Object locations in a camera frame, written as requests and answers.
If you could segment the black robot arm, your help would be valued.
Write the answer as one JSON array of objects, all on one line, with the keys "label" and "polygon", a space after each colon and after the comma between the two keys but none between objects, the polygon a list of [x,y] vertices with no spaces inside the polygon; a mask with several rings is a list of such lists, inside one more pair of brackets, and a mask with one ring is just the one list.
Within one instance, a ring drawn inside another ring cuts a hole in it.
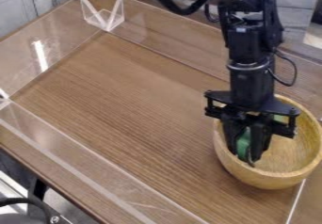
[{"label": "black robot arm", "polygon": [[[301,110],[279,100],[274,84],[278,46],[283,42],[277,0],[159,0],[174,13],[185,16],[211,4],[229,50],[230,90],[205,93],[205,114],[223,126],[226,147],[249,165],[261,160],[274,135],[295,135]],[[291,81],[282,82],[287,87]]]}]

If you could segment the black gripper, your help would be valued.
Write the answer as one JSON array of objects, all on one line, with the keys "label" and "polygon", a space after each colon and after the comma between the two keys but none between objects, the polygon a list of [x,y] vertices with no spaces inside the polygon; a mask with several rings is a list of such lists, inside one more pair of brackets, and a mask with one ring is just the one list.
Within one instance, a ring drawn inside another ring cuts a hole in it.
[{"label": "black gripper", "polygon": [[[207,106],[205,114],[223,124],[226,146],[237,153],[238,139],[247,125],[261,115],[278,115],[286,118],[283,137],[294,138],[295,121],[301,114],[291,104],[283,104],[274,95],[274,81],[281,82],[275,75],[275,66],[265,62],[258,66],[229,64],[230,90],[209,90],[205,93]],[[262,158],[271,141],[271,128],[263,123],[249,127],[250,141],[247,147],[247,164],[254,168]]]}]

